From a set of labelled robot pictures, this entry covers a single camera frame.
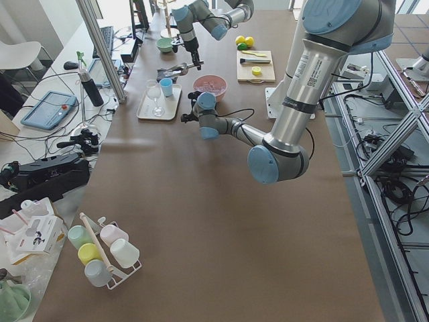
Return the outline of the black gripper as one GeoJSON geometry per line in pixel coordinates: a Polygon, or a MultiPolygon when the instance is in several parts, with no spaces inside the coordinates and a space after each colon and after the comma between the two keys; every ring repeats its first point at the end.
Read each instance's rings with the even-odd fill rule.
{"type": "Polygon", "coordinates": [[[180,117],[180,121],[182,123],[188,123],[191,121],[198,121],[198,117],[194,114],[194,106],[197,102],[198,97],[200,96],[199,91],[188,93],[188,98],[190,99],[191,110],[189,114],[182,114],[180,117]]]}
{"type": "Polygon", "coordinates": [[[191,50],[190,54],[192,57],[192,66],[199,70],[199,66],[202,66],[204,64],[204,61],[200,60],[198,50],[191,50]]]}

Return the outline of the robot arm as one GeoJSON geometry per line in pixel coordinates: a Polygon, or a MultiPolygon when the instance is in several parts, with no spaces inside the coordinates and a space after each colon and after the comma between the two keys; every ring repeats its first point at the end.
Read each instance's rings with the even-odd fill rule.
{"type": "Polygon", "coordinates": [[[198,22],[216,40],[221,40],[229,29],[241,22],[251,19],[254,12],[253,1],[227,1],[231,10],[216,16],[208,7],[208,2],[203,0],[193,1],[178,9],[172,9],[172,15],[176,21],[179,35],[172,41],[172,49],[175,53],[179,46],[185,47],[191,54],[192,63],[198,70],[201,69],[198,53],[198,40],[193,24],[198,22]]]}
{"type": "Polygon", "coordinates": [[[300,138],[339,60],[386,49],[393,37],[394,1],[307,1],[300,14],[288,61],[290,80],[280,114],[263,132],[237,118],[221,117],[211,93],[192,108],[204,139],[229,134],[249,144],[247,164],[263,184],[303,175],[309,165],[300,138]]]}

